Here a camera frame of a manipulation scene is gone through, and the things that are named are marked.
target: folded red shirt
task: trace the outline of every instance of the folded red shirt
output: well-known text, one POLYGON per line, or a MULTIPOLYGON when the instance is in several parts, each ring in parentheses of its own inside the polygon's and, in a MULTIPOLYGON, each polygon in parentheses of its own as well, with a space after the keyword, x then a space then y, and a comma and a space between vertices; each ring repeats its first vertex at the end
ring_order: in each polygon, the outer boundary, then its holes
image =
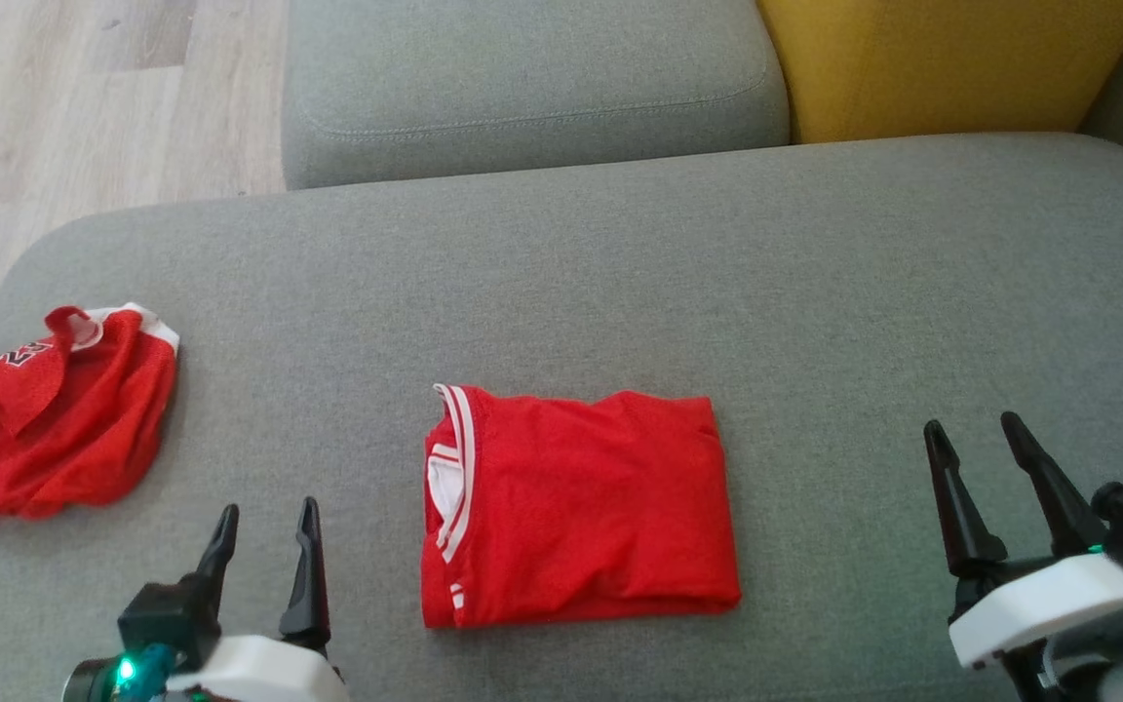
POLYGON ((600 403, 438 385, 427 436, 428 627, 718 613, 739 603, 704 396, 600 403))
POLYGON ((0 514, 124 498, 150 467, 180 338, 128 303, 60 307, 53 336, 0 356, 0 514))

